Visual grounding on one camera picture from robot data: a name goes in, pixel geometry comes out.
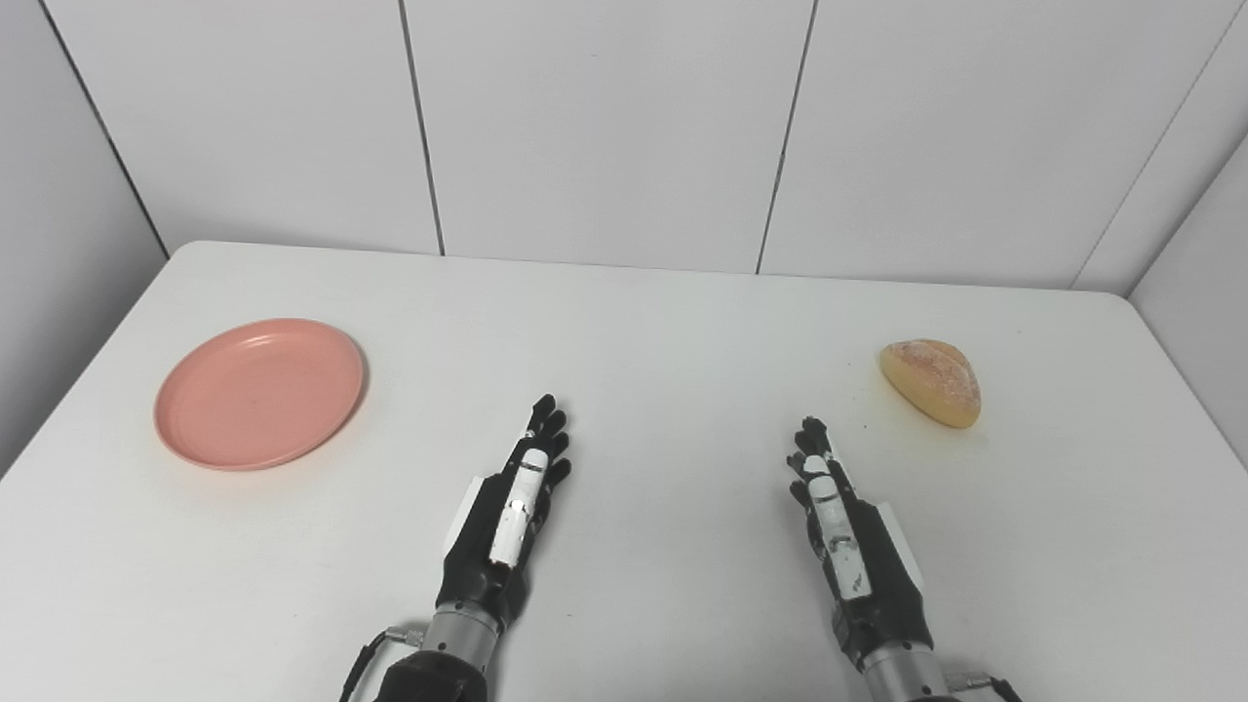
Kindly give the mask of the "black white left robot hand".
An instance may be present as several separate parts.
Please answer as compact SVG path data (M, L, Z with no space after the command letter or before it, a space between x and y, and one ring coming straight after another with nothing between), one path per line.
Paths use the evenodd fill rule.
M544 528L557 485L572 472L570 436L557 397L542 396L503 468L484 480L443 560L437 605L475 605L500 630L525 610L527 561Z

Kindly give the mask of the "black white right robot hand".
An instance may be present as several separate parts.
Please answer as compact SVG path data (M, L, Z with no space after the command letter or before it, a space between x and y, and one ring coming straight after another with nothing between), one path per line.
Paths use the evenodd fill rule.
M859 671L887 645L932 647L919 585L904 563L885 515L859 496L827 427L807 416L786 458L797 478L792 498L805 512L807 542L834 596L837 647Z

